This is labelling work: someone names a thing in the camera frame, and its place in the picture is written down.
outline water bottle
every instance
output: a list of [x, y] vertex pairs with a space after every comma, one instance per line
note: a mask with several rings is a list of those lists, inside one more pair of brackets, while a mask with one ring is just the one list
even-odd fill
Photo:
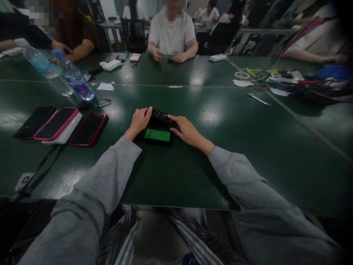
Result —
[[73, 94], [70, 85], [62, 77], [62, 74], [55, 66], [25, 39], [16, 39], [16, 44], [23, 48], [23, 55], [25, 58], [54, 86], [54, 88], [60, 92], [63, 96], [69, 96]]
[[74, 91], [83, 100], [91, 101], [95, 94], [87, 84], [87, 81], [81, 71], [65, 57], [62, 50], [56, 49], [52, 53], [58, 59], [58, 65], [63, 72], [64, 78], [69, 82]]

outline bottle cap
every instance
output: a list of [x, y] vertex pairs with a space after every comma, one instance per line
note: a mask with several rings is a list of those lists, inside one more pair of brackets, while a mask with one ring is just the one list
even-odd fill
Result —
[[54, 56], [57, 57], [58, 59], [65, 57], [65, 53], [60, 49], [52, 50], [51, 53], [54, 54]]
[[22, 48], [31, 46], [26, 39], [15, 39], [14, 42]]

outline blue bottle label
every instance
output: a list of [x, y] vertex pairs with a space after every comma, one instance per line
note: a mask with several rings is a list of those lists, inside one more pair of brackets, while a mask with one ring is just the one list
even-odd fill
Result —
[[46, 58], [33, 58], [31, 59], [30, 63], [42, 74], [47, 75], [53, 72], [56, 72], [55, 67], [53, 64], [47, 60]]
[[71, 85], [75, 92], [79, 95], [86, 95], [91, 90], [87, 84]]

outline wrench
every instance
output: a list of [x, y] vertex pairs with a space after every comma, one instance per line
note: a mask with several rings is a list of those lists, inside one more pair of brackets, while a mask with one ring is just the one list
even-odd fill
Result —
[[258, 97], [254, 96], [254, 94], [252, 94], [252, 93], [248, 94], [248, 96], [250, 96], [250, 97], [252, 97], [252, 98], [254, 98], [254, 99], [260, 101], [261, 103], [264, 103], [266, 106], [269, 106], [269, 107], [272, 106], [271, 104], [269, 104], [269, 103], [267, 103], [267, 102], [264, 102], [263, 100], [261, 100], [261, 99], [259, 99]]

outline green circuit board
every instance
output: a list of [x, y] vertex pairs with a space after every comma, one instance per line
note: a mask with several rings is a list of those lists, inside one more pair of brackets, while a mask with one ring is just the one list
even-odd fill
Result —
[[146, 134], [145, 134], [145, 138], [169, 142], [170, 141], [170, 132], [147, 129]]

